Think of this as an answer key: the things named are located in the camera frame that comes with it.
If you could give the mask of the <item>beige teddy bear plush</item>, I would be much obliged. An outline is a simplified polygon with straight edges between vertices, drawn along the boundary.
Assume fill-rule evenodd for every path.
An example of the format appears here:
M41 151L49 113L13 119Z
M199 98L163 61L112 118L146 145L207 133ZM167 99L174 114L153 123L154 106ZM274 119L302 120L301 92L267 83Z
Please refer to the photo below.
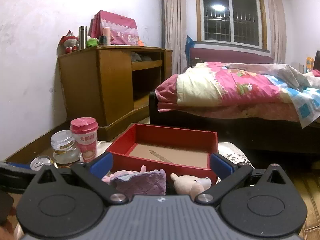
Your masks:
M194 200L197 195L209 189L212 185L210 178L198 178L188 175L178 176L175 173L172 173L170 178L174 183L176 193L180 195L189 195L192 200Z

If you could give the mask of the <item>purple quilted cloth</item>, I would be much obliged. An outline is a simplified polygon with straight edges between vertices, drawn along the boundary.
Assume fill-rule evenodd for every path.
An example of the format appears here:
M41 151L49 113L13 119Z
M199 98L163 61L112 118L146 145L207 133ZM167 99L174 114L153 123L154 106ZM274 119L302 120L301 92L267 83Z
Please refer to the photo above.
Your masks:
M165 171L161 169L117 177L109 185L132 199L135 195L164 196L166 180Z

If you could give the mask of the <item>pink pig plush toy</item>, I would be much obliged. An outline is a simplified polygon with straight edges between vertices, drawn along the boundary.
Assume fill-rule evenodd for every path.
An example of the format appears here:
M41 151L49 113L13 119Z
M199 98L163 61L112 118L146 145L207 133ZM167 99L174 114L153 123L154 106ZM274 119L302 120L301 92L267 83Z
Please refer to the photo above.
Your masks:
M110 181L112 179L114 179L114 178L121 177L121 176L132 175L132 174L143 173L145 171L146 171L146 166L145 165L141 166L140 171L120 170L120 171L117 171L117 172L114 172L114 173L109 173L109 174L105 175L102 178L102 181L107 183L107 184L110 184Z

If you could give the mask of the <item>floral tablecloth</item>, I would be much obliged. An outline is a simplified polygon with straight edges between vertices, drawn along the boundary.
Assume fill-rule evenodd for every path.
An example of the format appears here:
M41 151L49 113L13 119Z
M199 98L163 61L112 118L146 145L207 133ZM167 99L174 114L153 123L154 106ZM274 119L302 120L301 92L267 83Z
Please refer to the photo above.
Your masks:
M97 155L101 155L104 151L112 145L112 142L109 141L98 141L97 144ZM231 162L237 163L247 163L252 165L249 159L246 157L244 152L237 148L231 142L219 142L218 143L219 154L225 157L226 159L230 160Z

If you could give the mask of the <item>yellow drink can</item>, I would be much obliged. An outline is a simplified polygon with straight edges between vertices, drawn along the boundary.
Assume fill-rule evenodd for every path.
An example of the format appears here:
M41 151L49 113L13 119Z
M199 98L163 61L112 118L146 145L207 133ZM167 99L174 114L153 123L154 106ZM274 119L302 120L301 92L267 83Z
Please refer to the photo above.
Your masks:
M30 163L30 168L34 171L39 171L44 165L53 165L55 168L58 168L55 161L53 161L53 159L48 155L41 155L34 158Z

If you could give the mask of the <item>glass coffee jar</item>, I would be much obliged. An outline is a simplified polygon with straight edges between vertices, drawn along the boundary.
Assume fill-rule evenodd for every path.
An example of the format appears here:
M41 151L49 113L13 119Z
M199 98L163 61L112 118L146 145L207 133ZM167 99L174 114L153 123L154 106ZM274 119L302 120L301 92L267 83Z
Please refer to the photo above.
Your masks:
M80 160L81 152L70 130L56 132L50 140L56 163L65 165Z

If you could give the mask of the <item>pink milk tea cup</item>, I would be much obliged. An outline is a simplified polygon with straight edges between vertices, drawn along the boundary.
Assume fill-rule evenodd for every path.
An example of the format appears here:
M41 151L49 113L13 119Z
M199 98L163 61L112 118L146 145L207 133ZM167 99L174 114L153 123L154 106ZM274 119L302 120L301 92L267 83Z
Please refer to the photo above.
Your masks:
M92 117L76 118L71 121L70 130L86 163L97 157L98 128L97 121Z

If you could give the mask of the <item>red cardboard box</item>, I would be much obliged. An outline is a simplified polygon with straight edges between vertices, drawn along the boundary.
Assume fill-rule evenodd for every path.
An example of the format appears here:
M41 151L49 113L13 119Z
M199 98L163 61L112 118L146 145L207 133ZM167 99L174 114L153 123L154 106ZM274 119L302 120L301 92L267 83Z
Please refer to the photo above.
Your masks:
M133 124L106 149L113 155L112 171L163 169L167 178L196 176L217 181L210 156L218 152L217 133Z

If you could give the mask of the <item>pink floral quilt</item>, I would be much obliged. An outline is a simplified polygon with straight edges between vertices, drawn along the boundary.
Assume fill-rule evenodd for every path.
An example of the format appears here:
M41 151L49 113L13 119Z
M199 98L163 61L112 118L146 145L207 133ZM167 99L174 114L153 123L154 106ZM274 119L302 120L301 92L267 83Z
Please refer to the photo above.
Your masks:
M217 118L319 122L319 71L288 64L205 62L174 74L155 89L157 110Z

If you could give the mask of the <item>wooden desk cabinet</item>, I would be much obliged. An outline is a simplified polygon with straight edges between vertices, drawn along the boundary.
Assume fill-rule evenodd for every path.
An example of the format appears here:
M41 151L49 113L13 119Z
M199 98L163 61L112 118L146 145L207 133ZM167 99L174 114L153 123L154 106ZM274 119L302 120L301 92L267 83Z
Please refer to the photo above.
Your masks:
M149 94L171 76L172 52L158 47L97 46L57 58L67 119L93 117L111 141L149 116Z

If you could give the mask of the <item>green plush toy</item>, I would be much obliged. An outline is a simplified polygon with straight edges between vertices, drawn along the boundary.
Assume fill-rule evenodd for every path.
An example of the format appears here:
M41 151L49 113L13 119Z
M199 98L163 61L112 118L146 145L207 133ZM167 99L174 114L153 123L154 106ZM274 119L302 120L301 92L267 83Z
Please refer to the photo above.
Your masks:
M97 38L89 38L86 42L87 48L96 47L98 45L99 45L99 40Z

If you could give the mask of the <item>red santa doll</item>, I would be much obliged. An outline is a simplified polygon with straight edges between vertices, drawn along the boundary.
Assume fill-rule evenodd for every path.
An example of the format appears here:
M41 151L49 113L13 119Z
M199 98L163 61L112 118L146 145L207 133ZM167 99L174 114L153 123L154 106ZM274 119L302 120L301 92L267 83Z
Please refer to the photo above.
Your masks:
M78 49L78 38L69 30L66 35L61 37L59 46L64 49L65 54L74 52Z

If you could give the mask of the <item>yellow bottle on nightstand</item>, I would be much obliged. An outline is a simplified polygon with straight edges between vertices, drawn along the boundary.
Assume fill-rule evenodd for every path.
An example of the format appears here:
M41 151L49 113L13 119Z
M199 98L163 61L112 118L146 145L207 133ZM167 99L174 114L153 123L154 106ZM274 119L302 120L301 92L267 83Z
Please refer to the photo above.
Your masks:
M314 59L312 57L307 57L306 59L306 65L305 65L305 72L311 72L313 70L313 64L314 64Z

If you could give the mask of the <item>pink tumbler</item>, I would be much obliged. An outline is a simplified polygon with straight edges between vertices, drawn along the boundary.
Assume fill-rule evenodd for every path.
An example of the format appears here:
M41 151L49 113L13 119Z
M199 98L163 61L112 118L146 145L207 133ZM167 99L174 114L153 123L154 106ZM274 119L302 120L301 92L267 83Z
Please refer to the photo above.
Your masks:
M111 44L111 28L103 27L103 35L106 36L106 45Z

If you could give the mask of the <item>steel thermos bottle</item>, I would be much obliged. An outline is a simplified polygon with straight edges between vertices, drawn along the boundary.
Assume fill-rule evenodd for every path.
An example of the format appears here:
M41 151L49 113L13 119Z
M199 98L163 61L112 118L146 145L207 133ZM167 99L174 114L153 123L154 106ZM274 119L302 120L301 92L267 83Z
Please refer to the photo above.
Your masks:
M79 49L80 50L86 49L86 45L87 45L87 26L86 25L79 27L78 41L79 41Z

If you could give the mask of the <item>right beige curtain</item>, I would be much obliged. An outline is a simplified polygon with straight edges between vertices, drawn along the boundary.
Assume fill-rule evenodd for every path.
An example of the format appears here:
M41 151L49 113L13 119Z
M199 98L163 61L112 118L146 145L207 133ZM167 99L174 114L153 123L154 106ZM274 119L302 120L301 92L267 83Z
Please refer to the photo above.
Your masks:
M284 63L286 56L286 21L282 0L268 0L270 29L271 29L271 57L274 63Z

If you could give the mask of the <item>beige curtain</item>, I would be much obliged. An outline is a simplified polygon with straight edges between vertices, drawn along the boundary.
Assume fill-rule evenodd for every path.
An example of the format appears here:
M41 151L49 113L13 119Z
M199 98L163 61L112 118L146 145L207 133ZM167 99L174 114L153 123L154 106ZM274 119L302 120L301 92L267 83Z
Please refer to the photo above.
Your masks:
M268 0L270 29L271 29L271 57L274 63L284 63L286 56L286 21L282 0Z
M165 48L172 51L171 72L181 74L187 66L186 0L164 0L164 12Z

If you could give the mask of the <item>left beige curtain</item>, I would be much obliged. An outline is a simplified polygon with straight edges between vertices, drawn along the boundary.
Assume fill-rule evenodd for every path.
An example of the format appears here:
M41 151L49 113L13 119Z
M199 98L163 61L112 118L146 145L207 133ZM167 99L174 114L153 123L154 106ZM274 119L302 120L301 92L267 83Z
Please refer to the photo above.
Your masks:
M164 12L165 48L172 51L171 72L181 74L187 66L186 0L164 0Z

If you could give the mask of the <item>dark bed frame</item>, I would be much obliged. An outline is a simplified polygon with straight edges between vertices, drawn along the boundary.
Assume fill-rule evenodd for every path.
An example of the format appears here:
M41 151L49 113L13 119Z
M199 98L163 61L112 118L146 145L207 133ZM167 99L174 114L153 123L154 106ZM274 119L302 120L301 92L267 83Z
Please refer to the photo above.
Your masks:
M214 131L218 139L242 149L252 163L319 161L319 122L303 128L299 122L262 118L217 119L173 110L160 113L155 90L149 96L153 125Z

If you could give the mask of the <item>window with wooden frame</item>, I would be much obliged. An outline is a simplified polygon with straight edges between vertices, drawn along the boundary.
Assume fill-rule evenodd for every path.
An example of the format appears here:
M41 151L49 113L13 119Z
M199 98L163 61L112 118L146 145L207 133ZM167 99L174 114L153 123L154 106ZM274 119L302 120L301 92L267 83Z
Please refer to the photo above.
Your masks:
M264 0L196 0L197 42L267 49Z

